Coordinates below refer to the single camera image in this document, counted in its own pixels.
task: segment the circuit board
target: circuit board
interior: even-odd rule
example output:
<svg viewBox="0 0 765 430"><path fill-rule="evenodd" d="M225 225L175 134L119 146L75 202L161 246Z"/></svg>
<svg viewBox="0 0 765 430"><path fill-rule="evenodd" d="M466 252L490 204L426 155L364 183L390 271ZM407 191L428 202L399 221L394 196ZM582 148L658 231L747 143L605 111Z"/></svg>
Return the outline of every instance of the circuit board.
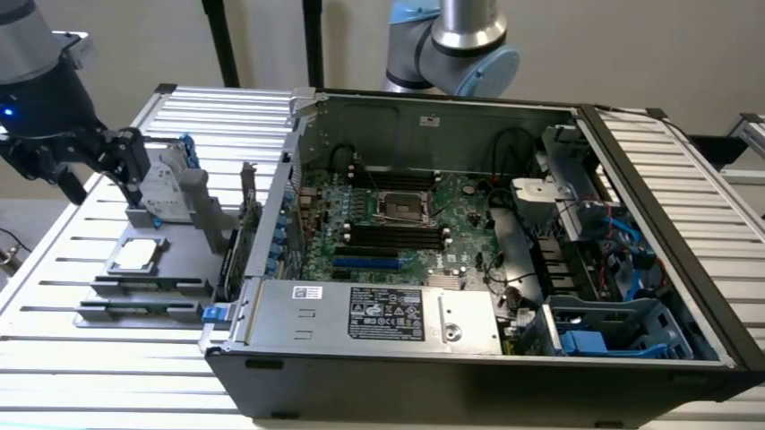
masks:
<svg viewBox="0 0 765 430"><path fill-rule="evenodd" d="M308 238L302 279L486 290L478 263L490 262L498 248L494 229L486 227L486 194L475 190L475 182L467 176L446 175L431 190L420 192L427 196L423 212L432 216L418 224L419 221L411 219L406 219L406 223L398 218L390 221L380 215L386 196L416 193L355 188L344 177L324 171L306 172L303 190L312 198L303 197L302 201ZM336 247L347 242L348 222L354 226L438 226L448 231L450 242L443 249L398 249L400 267L396 270L351 269L343 271L347 277L338 279L334 260Z"/></svg>

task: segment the slatted metal table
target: slatted metal table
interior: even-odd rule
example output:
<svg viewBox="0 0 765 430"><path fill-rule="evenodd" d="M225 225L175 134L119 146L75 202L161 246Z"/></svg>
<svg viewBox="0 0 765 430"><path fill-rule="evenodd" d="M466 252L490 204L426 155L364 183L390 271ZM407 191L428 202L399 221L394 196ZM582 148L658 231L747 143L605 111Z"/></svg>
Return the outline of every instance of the slatted metal table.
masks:
<svg viewBox="0 0 765 430"><path fill-rule="evenodd" d="M155 137L177 137L185 132L193 135L201 166L211 173L211 194L223 206L235 207L240 202L241 161L256 161L258 199L264 202L290 131L284 127L290 97L287 91L177 87L172 93L152 96L133 126ZM691 150L669 136L661 124L631 116L613 118L609 126L765 348L765 275L759 270L751 277L739 266L764 263L765 245L758 233L746 228L747 223L741 223L731 197L719 193L725 184L709 180ZM359 428L358 424L338 423L254 424L241 417L201 358L199 331L73 326L73 309L91 290L88 281L127 226L117 187L100 176L91 178L87 187L91 194L85 204L65 209L0 293L0 426ZM713 216L714 221L706 223L701 215ZM730 242L731 234L739 240ZM742 262L718 262L731 255ZM212 340L221 340L224 334L216 331ZM687 404L645 428L762 429L765 388L722 404Z"/></svg>

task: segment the blue cable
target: blue cable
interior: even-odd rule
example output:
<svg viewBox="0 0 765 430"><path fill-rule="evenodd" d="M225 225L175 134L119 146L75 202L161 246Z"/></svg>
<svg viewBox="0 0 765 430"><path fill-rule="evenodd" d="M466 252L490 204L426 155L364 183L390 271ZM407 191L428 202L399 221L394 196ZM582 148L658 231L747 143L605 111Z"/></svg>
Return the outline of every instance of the blue cable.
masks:
<svg viewBox="0 0 765 430"><path fill-rule="evenodd" d="M635 243L638 243L641 241L641 232L637 231L630 226L627 226L623 222L621 222L619 220L617 220L611 217L603 217L602 220L606 221L607 223L610 223L615 228L618 228L626 234L629 234L633 237L633 241Z"/></svg>

